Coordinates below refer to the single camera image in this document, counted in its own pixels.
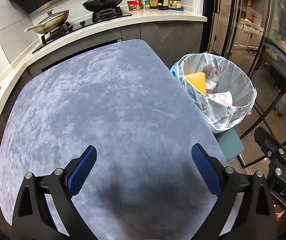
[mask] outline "yellow sponge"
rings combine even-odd
[[[195,86],[195,88],[202,92],[204,95],[207,95],[206,93],[206,79],[205,79],[205,73],[204,72],[196,72],[193,74],[188,74],[185,75],[186,78],[188,79],[189,82],[191,82],[191,84],[193,86]]]

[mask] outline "door frame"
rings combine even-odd
[[[206,52],[212,33],[212,22],[213,22],[213,11],[214,11],[214,4],[215,0],[204,0],[203,2],[203,16],[207,17],[207,22],[203,24],[203,33],[201,38],[201,45],[200,45],[200,53]]]
[[[214,7],[215,7],[215,0],[204,0],[203,3],[203,15],[207,17],[207,22],[203,24],[203,35],[201,39],[201,46],[200,46],[200,53],[206,52],[209,48],[211,37],[213,34],[213,25],[214,25]],[[230,17],[227,26],[227,33],[225,36],[223,49],[221,56],[225,57],[227,55],[227,49],[233,45],[235,35],[236,35],[236,27],[238,24],[238,19],[241,13],[241,9],[239,3],[242,0],[232,0],[231,2],[231,10],[230,10]]]

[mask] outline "door handle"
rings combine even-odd
[[[221,0],[214,0],[214,13],[220,13],[221,11]]]

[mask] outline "frying pan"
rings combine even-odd
[[[26,28],[24,31],[34,30],[38,34],[45,34],[66,22],[70,10],[52,14],[53,9],[47,11],[47,17],[39,24]]]
[[[88,0],[83,3],[84,8],[90,12],[116,8],[123,0]]]

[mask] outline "black pot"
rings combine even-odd
[[[116,8],[123,0],[88,0],[83,3],[84,8],[90,12]]]

